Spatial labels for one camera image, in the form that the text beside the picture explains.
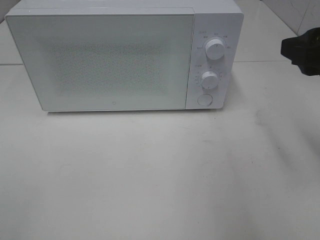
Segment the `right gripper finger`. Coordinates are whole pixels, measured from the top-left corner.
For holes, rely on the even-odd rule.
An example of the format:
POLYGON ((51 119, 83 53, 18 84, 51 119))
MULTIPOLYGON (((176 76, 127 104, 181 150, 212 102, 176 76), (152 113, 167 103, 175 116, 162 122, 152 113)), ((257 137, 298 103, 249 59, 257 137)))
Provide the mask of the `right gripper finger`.
POLYGON ((296 37, 283 39, 280 54, 291 60, 306 76, 320 75, 320 28, 315 27, 296 37))

